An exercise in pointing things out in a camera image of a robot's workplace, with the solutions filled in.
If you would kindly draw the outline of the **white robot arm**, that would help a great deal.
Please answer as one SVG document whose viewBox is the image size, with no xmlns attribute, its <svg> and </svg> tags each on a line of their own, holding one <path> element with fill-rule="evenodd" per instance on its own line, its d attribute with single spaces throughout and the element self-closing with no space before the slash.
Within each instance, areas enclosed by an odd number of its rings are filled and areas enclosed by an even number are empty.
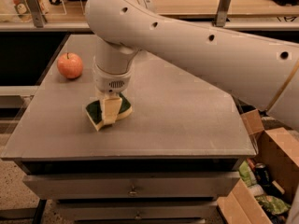
<svg viewBox="0 0 299 224">
<path fill-rule="evenodd" d="M 146 50 L 299 128 L 299 46 L 166 18 L 150 0 L 88 0 L 86 21 L 108 43 Z"/>
</svg>

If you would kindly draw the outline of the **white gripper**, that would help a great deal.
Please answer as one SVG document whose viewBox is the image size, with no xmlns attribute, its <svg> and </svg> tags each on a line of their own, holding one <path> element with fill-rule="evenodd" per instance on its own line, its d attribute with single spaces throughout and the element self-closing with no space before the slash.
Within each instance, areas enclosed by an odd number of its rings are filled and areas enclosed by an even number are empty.
<svg viewBox="0 0 299 224">
<path fill-rule="evenodd" d="M 122 98 L 108 98 L 109 93 L 124 91 L 132 74 L 132 61 L 123 58 L 93 58 L 93 79 L 95 96 L 102 101 L 102 121 L 105 125 L 113 124 L 121 109 Z"/>
</svg>

